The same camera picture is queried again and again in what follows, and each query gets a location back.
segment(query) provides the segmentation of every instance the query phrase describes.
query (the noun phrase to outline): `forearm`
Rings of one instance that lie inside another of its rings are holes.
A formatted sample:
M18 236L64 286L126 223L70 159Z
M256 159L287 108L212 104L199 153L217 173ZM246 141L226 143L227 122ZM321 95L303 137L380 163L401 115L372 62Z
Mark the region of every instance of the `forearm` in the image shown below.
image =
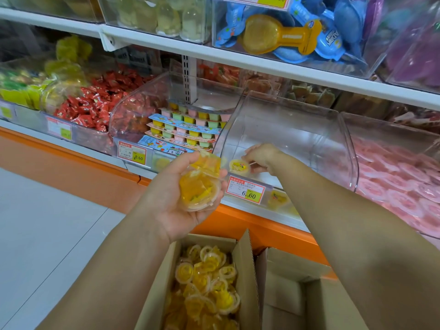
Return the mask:
M132 211L96 251L38 330L134 329L169 239Z
M281 155L275 174L371 330L432 319L438 250L380 205Z

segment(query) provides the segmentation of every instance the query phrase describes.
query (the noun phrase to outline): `tiled floor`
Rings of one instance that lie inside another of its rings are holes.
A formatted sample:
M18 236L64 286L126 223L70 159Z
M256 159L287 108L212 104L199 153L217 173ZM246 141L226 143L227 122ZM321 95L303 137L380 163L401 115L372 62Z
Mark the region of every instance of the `tiled floor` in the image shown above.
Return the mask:
M33 330L123 217L0 168L0 329Z

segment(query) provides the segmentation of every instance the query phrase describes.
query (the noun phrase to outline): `open cardboard box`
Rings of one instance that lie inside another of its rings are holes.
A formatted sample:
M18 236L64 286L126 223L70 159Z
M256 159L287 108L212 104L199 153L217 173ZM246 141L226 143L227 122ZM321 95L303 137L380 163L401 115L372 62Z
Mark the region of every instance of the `open cardboard box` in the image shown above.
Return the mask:
M171 244L157 272L135 330L162 329L165 318L165 300L173 285L177 260L180 258L182 250L194 244L201 247L217 245L221 251L232 254L232 261L238 272L235 288L241 299L237 314L240 330L260 330L258 291L248 230L239 241L230 238L189 234Z
M368 330L329 266L268 248L255 267L262 330Z

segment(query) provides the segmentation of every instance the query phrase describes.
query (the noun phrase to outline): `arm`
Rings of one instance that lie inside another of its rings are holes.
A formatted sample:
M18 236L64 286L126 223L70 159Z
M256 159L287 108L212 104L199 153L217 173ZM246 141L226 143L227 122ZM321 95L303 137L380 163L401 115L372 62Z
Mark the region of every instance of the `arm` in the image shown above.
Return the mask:
M437 329L440 253L404 221L276 147L251 147L277 176L371 330Z
M134 329L170 243L213 211L185 212L178 206L180 175L198 155L179 156L153 179L37 330ZM216 205L225 188L223 182Z

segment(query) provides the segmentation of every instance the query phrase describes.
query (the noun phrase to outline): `orange shelf base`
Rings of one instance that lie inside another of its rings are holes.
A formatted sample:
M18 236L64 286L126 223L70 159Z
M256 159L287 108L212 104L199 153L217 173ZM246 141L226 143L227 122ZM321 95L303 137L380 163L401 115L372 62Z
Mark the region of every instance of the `orange shelf base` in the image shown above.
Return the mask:
M0 167L128 213L150 180L125 169L0 127ZM250 230L254 253L274 247L328 265L311 234L220 205L193 233L239 239Z

